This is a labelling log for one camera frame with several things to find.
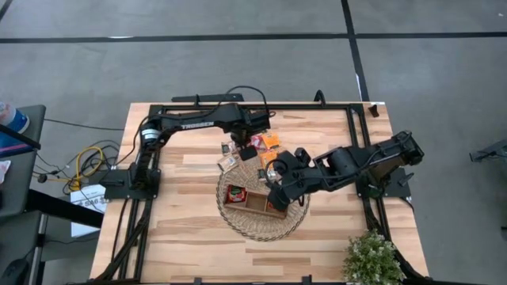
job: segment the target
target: potted plant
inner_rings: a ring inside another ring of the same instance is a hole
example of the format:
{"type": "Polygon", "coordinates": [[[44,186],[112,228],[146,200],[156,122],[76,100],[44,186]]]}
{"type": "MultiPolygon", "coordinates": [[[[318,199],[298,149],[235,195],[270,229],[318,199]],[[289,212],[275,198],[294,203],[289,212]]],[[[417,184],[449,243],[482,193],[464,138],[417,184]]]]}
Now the potted plant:
{"type": "Polygon", "coordinates": [[[350,238],[343,273],[349,282],[365,285],[399,284],[404,277],[395,246],[376,231],[350,238]]]}

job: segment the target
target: wooden tabletop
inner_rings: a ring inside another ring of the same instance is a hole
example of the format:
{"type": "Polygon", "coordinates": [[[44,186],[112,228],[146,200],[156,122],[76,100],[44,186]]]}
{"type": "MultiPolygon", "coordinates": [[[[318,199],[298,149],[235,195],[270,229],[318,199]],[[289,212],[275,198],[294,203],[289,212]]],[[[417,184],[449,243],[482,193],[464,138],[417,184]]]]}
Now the wooden tabletop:
{"type": "MultiPolygon", "coordinates": [[[[149,107],[148,103],[131,105],[121,158],[132,148],[132,138],[149,107]]],[[[373,118],[366,112],[372,143],[392,136],[385,105],[379,105],[379,114],[373,118]]],[[[358,118],[355,122],[362,140],[358,118]]],[[[302,146],[311,157],[351,145],[342,110],[276,110],[271,125],[285,148],[294,151],[302,146]]],[[[303,223],[282,240],[245,239],[223,221],[215,201],[220,143],[229,140],[229,135],[217,127],[180,131],[162,149],[162,184],[151,212],[142,282],[192,282],[194,277],[202,277],[204,282],[298,282],[310,274],[316,282],[344,281],[341,268],[348,238],[366,230],[355,186],[312,194],[303,223]]],[[[128,167],[134,158],[132,155],[122,166],[128,167]]],[[[386,198],[384,203],[395,245],[418,272],[427,275],[414,214],[400,199],[386,198]]],[[[102,273],[111,260],[122,204],[122,200],[115,200],[107,206],[91,278],[102,273]]],[[[118,248],[124,241],[129,207],[130,202],[118,248]]],[[[135,251],[130,255],[127,277],[133,273],[135,251]]]]}

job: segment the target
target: small wooden box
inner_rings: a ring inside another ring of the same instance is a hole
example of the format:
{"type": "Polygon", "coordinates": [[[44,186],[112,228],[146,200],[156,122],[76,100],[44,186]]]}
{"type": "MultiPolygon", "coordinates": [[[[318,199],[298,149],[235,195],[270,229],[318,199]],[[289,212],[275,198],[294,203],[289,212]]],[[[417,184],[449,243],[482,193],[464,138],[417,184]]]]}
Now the small wooden box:
{"type": "Polygon", "coordinates": [[[278,211],[277,209],[273,209],[268,207],[268,196],[255,192],[246,191],[246,200],[245,202],[240,203],[229,203],[228,199],[225,199],[224,207],[240,210],[240,211],[248,211],[250,213],[255,213],[259,215],[268,215],[270,217],[285,219],[287,216],[287,210],[278,211]]]}

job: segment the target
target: woven basket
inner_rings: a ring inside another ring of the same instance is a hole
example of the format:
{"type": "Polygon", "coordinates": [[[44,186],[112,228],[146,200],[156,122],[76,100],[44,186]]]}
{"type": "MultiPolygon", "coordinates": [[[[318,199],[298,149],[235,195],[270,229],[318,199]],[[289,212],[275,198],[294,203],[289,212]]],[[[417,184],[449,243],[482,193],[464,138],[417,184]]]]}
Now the woven basket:
{"type": "Polygon", "coordinates": [[[310,205],[310,196],[305,195],[305,204],[298,203],[288,206],[286,218],[274,218],[225,208],[224,202],[229,184],[245,187],[249,192],[267,195],[269,188],[257,178],[257,170],[261,168],[261,159],[257,156],[247,161],[236,158],[238,166],[220,175],[216,189],[216,203],[226,223],[236,232],[255,241],[275,241],[288,236],[303,221],[310,205]]]}

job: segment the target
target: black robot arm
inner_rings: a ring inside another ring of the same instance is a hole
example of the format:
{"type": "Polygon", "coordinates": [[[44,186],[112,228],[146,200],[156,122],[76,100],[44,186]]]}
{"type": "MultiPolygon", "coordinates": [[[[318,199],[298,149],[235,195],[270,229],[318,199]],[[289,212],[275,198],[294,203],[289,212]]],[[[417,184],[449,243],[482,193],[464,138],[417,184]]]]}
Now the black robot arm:
{"type": "Polygon", "coordinates": [[[402,131],[391,139],[365,148],[338,147],[313,159],[303,148],[294,154],[284,151],[271,164],[281,175],[281,184],[268,182],[271,189],[268,200],[278,210],[284,210],[304,194],[319,190],[332,192],[355,182],[369,172],[375,186],[382,188],[389,183],[389,174],[399,166],[416,165],[424,153],[409,132],[402,131]]]}
{"type": "Polygon", "coordinates": [[[157,184],[156,173],[151,173],[150,161],[178,131],[189,131],[205,127],[220,127],[231,133],[231,139],[240,149],[241,159],[257,155],[254,147],[247,147],[250,137],[270,128],[269,110],[251,111],[240,104],[223,104],[211,111],[184,114],[157,114],[148,117],[140,127],[141,146],[136,162],[130,166],[131,188],[144,190],[157,184]]]}

